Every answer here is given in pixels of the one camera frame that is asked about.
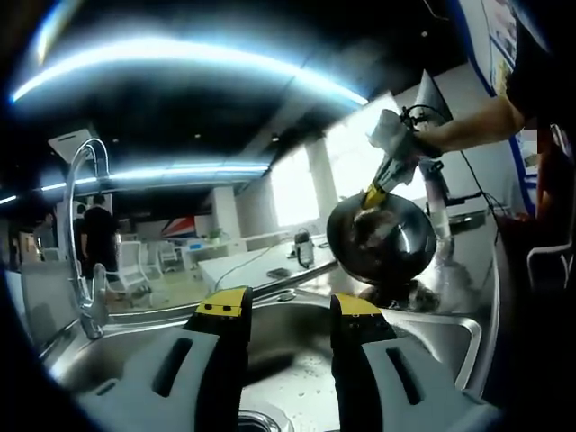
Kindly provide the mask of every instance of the ceiling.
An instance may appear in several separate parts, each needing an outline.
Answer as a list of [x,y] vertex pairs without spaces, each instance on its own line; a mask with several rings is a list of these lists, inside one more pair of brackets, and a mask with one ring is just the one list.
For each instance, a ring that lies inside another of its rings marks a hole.
[[[443,0],[427,2],[446,16]],[[270,68],[167,59],[71,71],[9,102],[21,84],[78,53],[143,37],[193,41],[314,71],[367,100],[416,85],[424,68],[436,75],[465,61],[453,24],[435,18],[424,0],[386,2],[378,13],[367,0],[329,9],[302,0],[274,7],[263,1],[86,0],[62,21],[40,65],[33,29],[46,22],[50,2],[38,3],[13,2],[20,12],[3,15],[14,21],[17,14],[22,23],[11,30],[15,44],[2,47],[0,69],[0,131],[10,149],[0,158],[0,199],[17,194],[32,201],[19,199],[0,212],[18,217],[51,205],[53,198],[30,190],[65,178],[68,163],[48,144],[58,135],[88,128],[106,143],[112,171],[198,161],[270,163],[360,106]],[[189,192],[188,202],[198,204],[187,212],[200,209],[207,190]],[[179,212],[175,196],[158,189],[149,194],[149,206]],[[146,206],[139,193],[124,197]],[[126,214],[131,208],[124,206]]]

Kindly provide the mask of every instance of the person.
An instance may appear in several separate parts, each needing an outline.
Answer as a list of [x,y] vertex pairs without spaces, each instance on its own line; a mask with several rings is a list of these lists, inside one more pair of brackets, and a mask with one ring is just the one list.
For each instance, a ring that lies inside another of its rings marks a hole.
[[46,213],[44,221],[36,227],[33,232],[34,244],[40,251],[40,257],[44,261],[44,249],[57,248],[56,236],[54,234],[54,216],[51,212]]
[[84,231],[84,213],[86,206],[79,204],[76,208],[76,218],[74,219],[74,243],[76,245],[76,259],[82,267],[82,274],[86,272],[86,260],[82,253],[82,232]]
[[80,235],[82,257],[85,260],[85,275],[92,278],[96,263],[107,271],[117,271],[116,230],[114,217],[104,208],[102,194],[94,197],[94,205],[84,213],[83,230]]
[[[417,136],[448,152],[507,140],[532,119],[543,132],[538,137],[536,218],[507,220],[500,226],[516,283],[514,288],[499,288],[507,306],[502,306],[500,313],[510,325],[499,330],[498,352],[505,355],[495,355],[498,361],[494,360],[497,366],[493,369],[499,370],[498,389],[511,389],[506,397],[508,430],[539,420],[548,428],[562,428],[572,413],[570,402],[563,396],[563,388],[574,381],[572,348],[564,348],[572,339],[572,280],[569,278],[563,290],[532,290],[526,254],[533,246],[561,245],[573,236],[572,155],[564,153],[545,133],[551,124],[557,124],[569,142],[576,143],[576,122],[568,108],[576,96],[574,50],[572,39],[566,35],[573,26],[573,4],[510,0],[510,5],[517,18],[517,58],[506,93],[492,98],[474,115],[418,132]],[[546,348],[538,347],[539,343],[545,343]]]

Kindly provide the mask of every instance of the chrome faucet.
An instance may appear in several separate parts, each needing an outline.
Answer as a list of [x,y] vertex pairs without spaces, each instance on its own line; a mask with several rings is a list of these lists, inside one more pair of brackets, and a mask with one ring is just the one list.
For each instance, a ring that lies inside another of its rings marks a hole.
[[82,165],[90,158],[94,160],[96,179],[106,178],[108,170],[108,152],[106,146],[97,138],[86,140],[76,151],[70,163],[70,172],[64,192],[66,246],[68,262],[72,274],[72,286],[80,311],[80,323],[90,339],[98,339],[104,335],[103,325],[107,320],[107,310],[102,296],[105,287],[106,271],[102,264],[94,266],[94,278],[88,286],[82,277],[80,263],[76,260],[77,245],[74,236],[74,188],[77,174]]

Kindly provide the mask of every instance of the black ceiling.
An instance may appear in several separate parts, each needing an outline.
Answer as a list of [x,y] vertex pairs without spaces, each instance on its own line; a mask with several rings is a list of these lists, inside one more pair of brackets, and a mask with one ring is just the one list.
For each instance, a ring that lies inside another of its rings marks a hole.
[[[446,15],[442,0],[427,2],[436,14]],[[27,34],[30,41],[32,33]],[[341,6],[302,0],[91,0],[64,27],[43,67],[85,47],[142,35],[282,59],[330,76],[369,100],[416,85],[424,68],[436,75],[465,61],[453,24],[433,17],[423,0]],[[3,48],[12,50],[2,57],[11,62],[2,69],[10,71],[4,73],[7,101],[9,92],[41,69],[33,64],[32,50]],[[48,89],[4,105],[1,131],[10,151],[0,158],[0,199],[39,187],[48,173],[64,175],[67,164],[47,141],[86,126],[107,144],[112,169],[198,158],[223,161],[248,143],[256,155],[271,160],[357,108],[304,89],[289,76],[197,64],[101,67],[59,78]],[[292,115],[279,115],[283,110]],[[268,146],[273,133],[280,140]],[[192,196],[200,200],[203,194]],[[160,201],[166,208],[170,199]]]

